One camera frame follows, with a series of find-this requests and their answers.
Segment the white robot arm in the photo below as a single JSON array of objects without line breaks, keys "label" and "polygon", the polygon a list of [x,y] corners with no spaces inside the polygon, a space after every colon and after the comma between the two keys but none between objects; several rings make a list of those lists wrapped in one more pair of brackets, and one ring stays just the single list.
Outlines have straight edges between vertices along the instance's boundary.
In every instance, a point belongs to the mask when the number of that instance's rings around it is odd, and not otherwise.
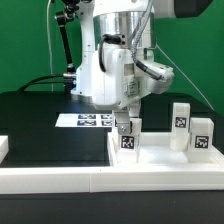
[{"label": "white robot arm", "polygon": [[82,62],[72,93],[110,110],[119,134],[133,132],[141,99],[166,91],[173,69],[154,61],[154,20],[202,14],[213,0],[81,0]]}]

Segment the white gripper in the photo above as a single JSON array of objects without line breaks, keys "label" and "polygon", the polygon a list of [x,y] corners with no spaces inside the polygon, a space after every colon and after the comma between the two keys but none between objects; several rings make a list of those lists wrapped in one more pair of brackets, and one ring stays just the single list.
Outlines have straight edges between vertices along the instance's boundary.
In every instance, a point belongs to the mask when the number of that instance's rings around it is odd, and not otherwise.
[{"label": "white gripper", "polygon": [[103,46],[103,62],[105,72],[101,71],[98,53],[95,52],[92,58],[92,102],[98,110],[116,110],[114,116],[118,133],[130,134],[129,112],[121,108],[149,94],[147,76],[135,67],[131,52],[117,45]]}]

